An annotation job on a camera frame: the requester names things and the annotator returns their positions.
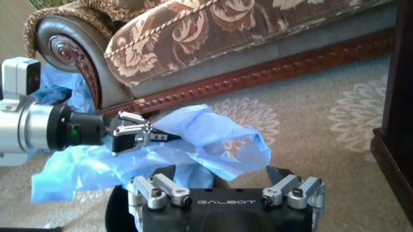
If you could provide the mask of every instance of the sofa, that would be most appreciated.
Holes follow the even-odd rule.
[[[394,22],[391,0],[80,0],[36,11],[24,39],[112,116],[382,56]]]

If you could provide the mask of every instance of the cushion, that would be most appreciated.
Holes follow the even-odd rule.
[[[108,0],[112,6],[121,9],[129,9],[132,11],[139,11],[141,9],[149,9],[156,6],[159,0]]]
[[[116,79],[135,86],[383,2],[169,0],[115,33],[104,55],[107,64]]]

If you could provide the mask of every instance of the carved wood molding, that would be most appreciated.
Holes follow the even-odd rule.
[[[78,68],[92,94],[95,108],[99,109],[101,99],[100,81],[93,62],[84,48],[69,37],[56,35],[49,39],[49,49],[62,64],[74,65]]]
[[[247,87],[378,57],[391,52],[393,49],[394,30],[389,29],[165,90],[121,105],[103,109],[100,112],[113,116],[120,109],[141,114],[163,110]]]

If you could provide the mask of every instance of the beige carpet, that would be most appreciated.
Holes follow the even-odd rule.
[[[256,127],[272,149],[274,166],[326,183],[320,232],[411,232],[375,160],[371,129],[379,126],[389,57],[207,99],[216,113]],[[227,144],[234,152],[239,145]],[[73,202],[30,205],[30,174],[44,156],[0,168],[0,226],[103,231],[109,190],[82,192]],[[232,187],[267,187],[264,172],[240,176]]]

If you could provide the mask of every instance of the blue plastic bag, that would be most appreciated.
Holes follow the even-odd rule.
[[[46,64],[41,67],[40,88],[32,94],[36,101],[53,104],[72,92],[66,105],[81,113],[93,113],[93,99],[80,73],[65,72]]]
[[[32,176],[32,203],[70,200],[76,190],[125,184],[133,176],[148,177],[156,168],[171,164],[176,165],[173,180],[177,185],[209,188],[211,172],[231,181],[270,163],[271,150],[260,133],[215,114],[205,105],[177,109],[153,124],[153,128],[183,139],[149,143],[119,157],[112,156],[111,148],[104,145],[73,146],[54,152],[41,173]],[[246,137],[250,142],[242,145],[236,157],[230,157],[223,142]]]

